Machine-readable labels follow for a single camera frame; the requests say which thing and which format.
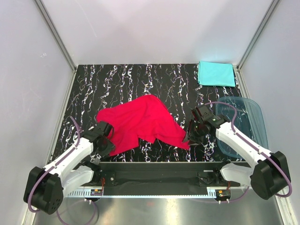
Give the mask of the red t shirt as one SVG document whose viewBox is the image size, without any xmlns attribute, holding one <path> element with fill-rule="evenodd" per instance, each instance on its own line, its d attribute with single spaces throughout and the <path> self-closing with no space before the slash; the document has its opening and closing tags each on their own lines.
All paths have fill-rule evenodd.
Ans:
<svg viewBox="0 0 300 225">
<path fill-rule="evenodd" d="M 107 122 L 114 128 L 111 142 L 115 150 L 110 156 L 121 154 L 139 146 L 139 139 L 154 143 L 156 139 L 188 150 L 183 142 L 185 131 L 174 120 L 166 106 L 154 95 L 138 97 L 130 102 L 102 109 L 97 122 Z"/>
</svg>

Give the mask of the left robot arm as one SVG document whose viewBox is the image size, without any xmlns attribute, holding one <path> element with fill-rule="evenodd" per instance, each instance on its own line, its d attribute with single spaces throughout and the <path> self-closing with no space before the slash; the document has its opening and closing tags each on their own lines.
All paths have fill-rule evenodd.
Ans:
<svg viewBox="0 0 300 225">
<path fill-rule="evenodd" d="M 107 157 L 115 149 L 113 134 L 114 127 L 101 121 L 86 131 L 78 131 L 75 143 L 54 161 L 31 169 L 23 196 L 29 211 L 51 215 L 81 185 L 97 185 L 101 181 L 100 172 L 91 163 L 79 163 L 91 153 Z"/>
</svg>

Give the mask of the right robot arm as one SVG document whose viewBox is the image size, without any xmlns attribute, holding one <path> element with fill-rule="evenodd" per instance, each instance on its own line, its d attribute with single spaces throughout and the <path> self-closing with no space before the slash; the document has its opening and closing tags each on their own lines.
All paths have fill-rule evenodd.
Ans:
<svg viewBox="0 0 300 225">
<path fill-rule="evenodd" d="M 215 115 L 206 105 L 195 107 L 183 139 L 190 146 L 199 145 L 206 135 L 214 135 L 226 143 L 247 162 L 248 166 L 222 163 L 212 170 L 208 178 L 200 179 L 205 184 L 214 182 L 219 186 L 233 181 L 252 188 L 264 200 L 276 195 L 287 198 L 292 194 L 291 176 L 286 156 L 275 153 L 257 144 L 234 125 L 234 120 Z"/>
</svg>

